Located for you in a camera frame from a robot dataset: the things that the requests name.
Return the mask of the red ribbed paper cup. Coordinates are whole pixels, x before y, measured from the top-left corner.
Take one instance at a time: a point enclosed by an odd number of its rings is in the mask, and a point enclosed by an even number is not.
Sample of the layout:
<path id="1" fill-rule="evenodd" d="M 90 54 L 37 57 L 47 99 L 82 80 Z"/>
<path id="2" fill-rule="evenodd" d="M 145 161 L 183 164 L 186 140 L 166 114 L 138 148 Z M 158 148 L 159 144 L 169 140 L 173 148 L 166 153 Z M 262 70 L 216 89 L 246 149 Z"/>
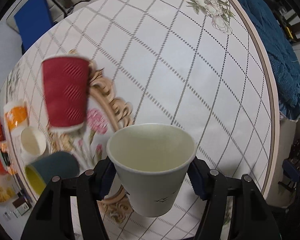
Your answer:
<path id="1" fill-rule="evenodd" d="M 83 127 L 87 116 L 90 60 L 56 55 L 42 62 L 44 99 L 53 132 L 69 133 Z"/>

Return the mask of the dark green yellow-lined cup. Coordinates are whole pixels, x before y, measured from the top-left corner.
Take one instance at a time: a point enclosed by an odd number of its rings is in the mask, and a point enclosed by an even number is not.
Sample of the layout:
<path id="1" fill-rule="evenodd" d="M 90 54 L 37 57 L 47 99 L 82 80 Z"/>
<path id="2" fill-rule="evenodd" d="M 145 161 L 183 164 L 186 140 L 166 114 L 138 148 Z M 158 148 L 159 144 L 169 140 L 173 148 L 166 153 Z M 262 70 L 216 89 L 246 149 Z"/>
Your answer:
<path id="1" fill-rule="evenodd" d="M 79 174 L 77 159 L 68 152 L 58 151 L 25 166 L 25 175 L 34 192 L 41 195 L 54 176 L 62 179 L 74 178 Z"/>

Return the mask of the white paper cup with sketch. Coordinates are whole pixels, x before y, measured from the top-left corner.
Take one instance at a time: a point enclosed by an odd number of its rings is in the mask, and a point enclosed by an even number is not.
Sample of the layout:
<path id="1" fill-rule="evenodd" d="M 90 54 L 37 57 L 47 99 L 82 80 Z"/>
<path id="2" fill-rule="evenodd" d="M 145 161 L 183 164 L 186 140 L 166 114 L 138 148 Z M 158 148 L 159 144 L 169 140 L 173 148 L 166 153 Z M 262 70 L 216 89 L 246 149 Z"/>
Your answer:
<path id="1" fill-rule="evenodd" d="M 172 208 L 197 145 L 179 127 L 138 124 L 115 132 L 106 149 L 133 210 L 159 217 Z"/>

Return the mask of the blue folded mat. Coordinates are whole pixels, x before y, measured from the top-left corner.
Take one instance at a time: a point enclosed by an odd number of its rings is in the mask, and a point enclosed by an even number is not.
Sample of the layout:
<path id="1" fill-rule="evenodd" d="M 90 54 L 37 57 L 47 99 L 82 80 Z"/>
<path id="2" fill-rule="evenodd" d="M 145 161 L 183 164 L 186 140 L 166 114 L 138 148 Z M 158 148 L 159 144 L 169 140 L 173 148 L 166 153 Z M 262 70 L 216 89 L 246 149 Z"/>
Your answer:
<path id="1" fill-rule="evenodd" d="M 53 27 L 47 0 L 28 0 L 14 15 L 24 54 L 43 34 Z"/>

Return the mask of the orange and white cup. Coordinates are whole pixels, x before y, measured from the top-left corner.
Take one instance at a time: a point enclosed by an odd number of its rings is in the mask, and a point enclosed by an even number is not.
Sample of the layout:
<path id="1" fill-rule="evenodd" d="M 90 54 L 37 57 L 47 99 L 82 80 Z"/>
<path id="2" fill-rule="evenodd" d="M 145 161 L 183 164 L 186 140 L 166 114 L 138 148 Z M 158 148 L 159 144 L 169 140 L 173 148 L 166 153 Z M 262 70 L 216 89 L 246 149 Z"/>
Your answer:
<path id="1" fill-rule="evenodd" d="M 27 108 L 25 102 L 20 99 L 9 101 L 4 106 L 4 118 L 10 132 L 27 126 Z"/>

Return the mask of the blue quilted blanket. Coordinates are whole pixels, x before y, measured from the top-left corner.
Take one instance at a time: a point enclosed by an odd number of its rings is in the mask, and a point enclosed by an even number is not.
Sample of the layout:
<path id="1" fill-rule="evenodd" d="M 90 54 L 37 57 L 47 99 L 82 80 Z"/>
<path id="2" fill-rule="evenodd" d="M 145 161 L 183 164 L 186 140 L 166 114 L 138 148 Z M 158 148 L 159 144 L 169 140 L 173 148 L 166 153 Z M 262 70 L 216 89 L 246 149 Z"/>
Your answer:
<path id="1" fill-rule="evenodd" d="M 281 114 L 300 120 L 300 63 L 264 0 L 238 0 L 254 24 L 275 77 Z"/>

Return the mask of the yellow floral package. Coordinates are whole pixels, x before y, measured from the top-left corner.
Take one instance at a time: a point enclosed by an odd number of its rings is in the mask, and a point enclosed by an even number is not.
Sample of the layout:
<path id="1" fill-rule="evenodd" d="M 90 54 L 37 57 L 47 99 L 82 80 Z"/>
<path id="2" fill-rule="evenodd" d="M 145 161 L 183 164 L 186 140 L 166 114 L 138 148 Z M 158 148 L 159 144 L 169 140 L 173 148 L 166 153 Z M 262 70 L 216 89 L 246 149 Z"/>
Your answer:
<path id="1" fill-rule="evenodd" d="M 10 174 L 0 174 L 0 203 L 15 196 L 14 179 Z"/>

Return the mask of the floral diamond pattern tablecloth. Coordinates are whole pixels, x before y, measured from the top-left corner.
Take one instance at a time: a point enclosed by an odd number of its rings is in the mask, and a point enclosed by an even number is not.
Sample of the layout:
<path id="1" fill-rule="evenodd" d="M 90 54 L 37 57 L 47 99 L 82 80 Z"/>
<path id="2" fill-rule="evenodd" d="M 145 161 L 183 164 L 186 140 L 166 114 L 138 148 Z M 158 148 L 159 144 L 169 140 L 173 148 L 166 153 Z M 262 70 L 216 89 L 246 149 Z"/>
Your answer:
<path id="1" fill-rule="evenodd" d="M 49 129 L 41 64 L 79 53 L 96 65 L 88 125 Z M 106 142 L 128 124 L 180 127 L 197 157 L 229 177 L 249 174 L 269 193 L 279 140 L 277 88 L 264 45 L 238 0 L 98 0 L 59 21 L 21 57 L 0 89 L 0 116 L 14 100 L 83 169 L 106 156 Z"/>

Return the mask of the plain white paper cup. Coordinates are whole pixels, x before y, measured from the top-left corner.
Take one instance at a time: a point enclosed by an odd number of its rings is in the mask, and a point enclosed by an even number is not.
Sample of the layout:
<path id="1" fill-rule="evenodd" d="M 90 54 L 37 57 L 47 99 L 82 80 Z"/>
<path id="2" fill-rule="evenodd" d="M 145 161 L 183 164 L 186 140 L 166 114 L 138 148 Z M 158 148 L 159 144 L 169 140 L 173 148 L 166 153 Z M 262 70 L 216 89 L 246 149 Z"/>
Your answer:
<path id="1" fill-rule="evenodd" d="M 32 157 L 42 155 L 46 150 L 45 135 L 35 127 L 29 126 L 22 130 L 20 143 L 23 152 Z"/>

